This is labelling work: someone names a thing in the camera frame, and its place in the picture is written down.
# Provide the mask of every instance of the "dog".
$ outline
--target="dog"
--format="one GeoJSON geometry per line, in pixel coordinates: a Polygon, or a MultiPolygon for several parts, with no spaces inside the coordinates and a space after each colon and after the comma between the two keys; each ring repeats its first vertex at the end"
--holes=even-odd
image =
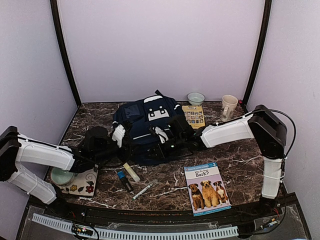
{"type": "Polygon", "coordinates": [[[214,187],[211,186],[210,180],[204,180],[201,182],[202,195],[204,199],[204,205],[207,208],[216,207],[219,204],[219,194],[215,191],[214,187]]]}
{"type": "Polygon", "coordinates": [[[192,205],[194,206],[194,210],[197,211],[198,208],[205,209],[205,200],[202,197],[200,190],[198,189],[198,184],[190,184],[188,187],[191,189],[193,200],[192,205]]]}
{"type": "Polygon", "coordinates": [[[213,184],[214,186],[216,186],[215,191],[218,193],[218,195],[220,197],[219,198],[220,204],[226,203],[228,201],[228,196],[227,196],[226,190],[221,184],[222,184],[221,181],[216,181],[213,184]]]}

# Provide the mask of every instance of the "mug handle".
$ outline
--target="mug handle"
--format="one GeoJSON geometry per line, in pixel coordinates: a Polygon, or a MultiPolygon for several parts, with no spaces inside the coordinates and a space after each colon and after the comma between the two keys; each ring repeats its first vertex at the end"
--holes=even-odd
{"type": "Polygon", "coordinates": [[[228,110],[229,110],[229,106],[225,106],[224,109],[223,109],[223,113],[222,113],[222,115],[223,115],[224,117],[227,116],[228,110]]]}

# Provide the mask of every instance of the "backpack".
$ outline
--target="backpack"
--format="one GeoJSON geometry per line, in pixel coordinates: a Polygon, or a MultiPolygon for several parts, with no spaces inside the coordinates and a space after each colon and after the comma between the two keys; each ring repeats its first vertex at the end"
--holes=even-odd
{"type": "Polygon", "coordinates": [[[157,165],[174,160],[172,157],[151,158],[148,151],[173,136],[168,128],[172,117],[185,116],[182,107],[171,97],[156,95],[119,107],[113,115],[113,128],[130,125],[128,138],[132,146],[130,160],[139,165],[157,165]]]}

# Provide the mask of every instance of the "robotic arm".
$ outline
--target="robotic arm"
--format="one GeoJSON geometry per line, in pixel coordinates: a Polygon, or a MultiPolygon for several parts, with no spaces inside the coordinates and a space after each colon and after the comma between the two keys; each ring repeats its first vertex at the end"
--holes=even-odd
{"type": "MultiPolygon", "coordinates": [[[[259,105],[255,110],[267,108],[259,105]]],[[[165,158],[177,148],[195,151],[255,138],[264,159],[262,196],[269,199],[277,196],[287,128],[270,111],[248,113],[229,122],[209,125],[197,132],[183,115],[177,115],[168,123],[168,128],[175,137],[160,139],[160,144],[151,149],[150,156],[165,158]]],[[[112,137],[108,137],[105,128],[94,127],[86,132],[78,147],[67,147],[36,141],[19,134],[17,128],[11,126],[0,135],[0,182],[12,183],[45,204],[54,204],[59,188],[37,177],[22,163],[36,163],[82,173],[119,155],[121,148],[124,148],[122,141],[125,132],[125,128],[120,125],[112,137]]]]}

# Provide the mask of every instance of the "yellow booklet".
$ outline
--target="yellow booklet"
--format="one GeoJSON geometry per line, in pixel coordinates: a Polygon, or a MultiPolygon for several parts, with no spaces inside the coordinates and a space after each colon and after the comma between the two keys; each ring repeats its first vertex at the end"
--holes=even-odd
{"type": "Polygon", "coordinates": [[[202,106],[182,106],[185,118],[193,129],[205,126],[205,116],[202,106]]]}

